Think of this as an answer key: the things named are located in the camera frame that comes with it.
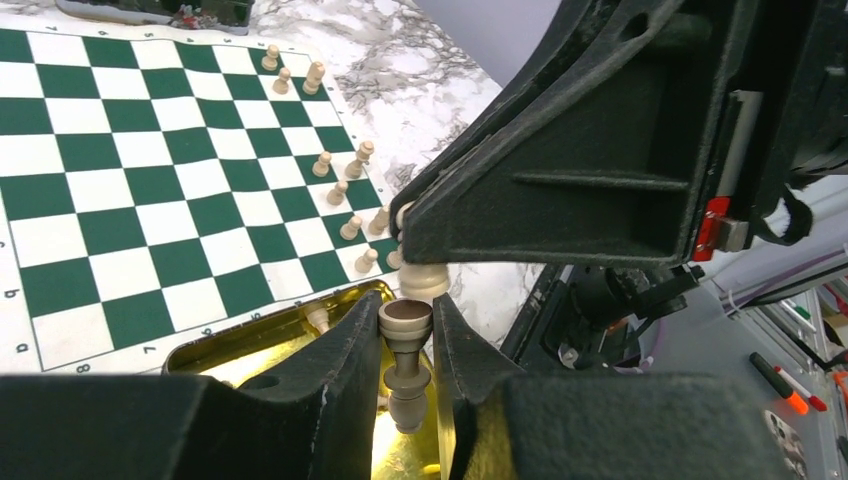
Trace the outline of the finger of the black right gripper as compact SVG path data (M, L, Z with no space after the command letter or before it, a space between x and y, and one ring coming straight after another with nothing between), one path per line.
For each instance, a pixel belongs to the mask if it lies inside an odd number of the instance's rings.
M412 264L689 261L745 1L565 1L518 75L391 204Z

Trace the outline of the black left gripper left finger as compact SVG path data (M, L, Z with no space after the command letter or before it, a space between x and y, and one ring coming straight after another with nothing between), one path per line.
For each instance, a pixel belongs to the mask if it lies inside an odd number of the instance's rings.
M201 375L1 380L5 479L367 479L379 293L232 388Z

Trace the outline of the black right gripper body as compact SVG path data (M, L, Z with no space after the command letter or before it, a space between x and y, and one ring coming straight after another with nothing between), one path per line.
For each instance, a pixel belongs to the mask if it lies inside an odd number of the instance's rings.
M795 191L847 172L846 2L751 5L754 28L726 91L696 262L755 238L798 243L813 213Z

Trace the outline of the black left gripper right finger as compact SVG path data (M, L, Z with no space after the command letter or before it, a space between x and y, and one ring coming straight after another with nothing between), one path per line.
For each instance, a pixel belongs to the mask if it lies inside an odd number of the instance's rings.
M446 479L788 479L747 391L691 374L529 373L433 303Z

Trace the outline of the white chess piece felt base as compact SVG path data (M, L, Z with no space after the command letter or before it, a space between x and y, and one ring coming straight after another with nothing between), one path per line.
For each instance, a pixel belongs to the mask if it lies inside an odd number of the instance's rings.
M420 363L420 353L433 328L433 309L423 301L396 299L378 311L379 330L395 363L383 375L390 391L388 411L397 430L416 433L428 410L425 390L431 373Z

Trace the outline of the white pawn chess piece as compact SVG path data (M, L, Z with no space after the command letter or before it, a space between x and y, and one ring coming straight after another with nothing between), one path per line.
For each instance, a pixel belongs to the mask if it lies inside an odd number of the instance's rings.
M398 246L386 256L386 264L393 270L399 270L403 264L401 247Z

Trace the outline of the gold tin white pieces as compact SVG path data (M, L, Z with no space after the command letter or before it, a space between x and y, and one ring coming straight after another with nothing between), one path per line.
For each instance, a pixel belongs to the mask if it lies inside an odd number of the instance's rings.
M366 282L183 344L163 371L203 379L179 479L440 479L435 390L413 434L397 430L383 375L394 356ZM303 308L329 312L324 334Z

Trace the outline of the white chess piece on board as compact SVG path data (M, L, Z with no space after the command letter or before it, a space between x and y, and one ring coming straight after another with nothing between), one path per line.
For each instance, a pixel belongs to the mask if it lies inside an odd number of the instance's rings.
M345 175L349 179L358 179L363 175L365 166L369 164L371 156L375 152L372 141L366 140L360 143L355 152L354 159L346 166Z

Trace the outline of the green white chess board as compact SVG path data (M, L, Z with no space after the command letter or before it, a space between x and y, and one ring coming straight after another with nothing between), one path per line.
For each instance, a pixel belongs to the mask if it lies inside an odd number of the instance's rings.
M1 18L1 369L149 372L175 347L370 279L390 198L313 49L210 31ZM330 171L312 166L324 151ZM344 202L327 203L340 180ZM362 218L346 241L340 227ZM355 260L378 251L373 269Z

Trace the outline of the orange black marker pens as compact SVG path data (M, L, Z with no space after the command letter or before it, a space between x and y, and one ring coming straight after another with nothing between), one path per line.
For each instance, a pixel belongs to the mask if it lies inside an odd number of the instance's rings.
M828 406L780 366L772 365L760 353L752 352L749 363L775 393L798 415L810 410L826 412Z

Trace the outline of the white piece far corner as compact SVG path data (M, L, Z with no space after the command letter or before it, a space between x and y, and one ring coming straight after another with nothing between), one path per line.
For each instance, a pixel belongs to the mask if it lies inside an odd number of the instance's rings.
M322 62L312 62L302 85L303 93L306 95L315 95L321 88L325 73L326 68Z

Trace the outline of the white pawn far row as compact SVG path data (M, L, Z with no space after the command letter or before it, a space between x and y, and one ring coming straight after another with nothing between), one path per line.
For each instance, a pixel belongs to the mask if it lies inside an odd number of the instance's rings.
M283 67L279 70L277 78L272 84L272 89L275 93L280 95L285 95L289 91L289 82L291 79L291 72L288 68Z

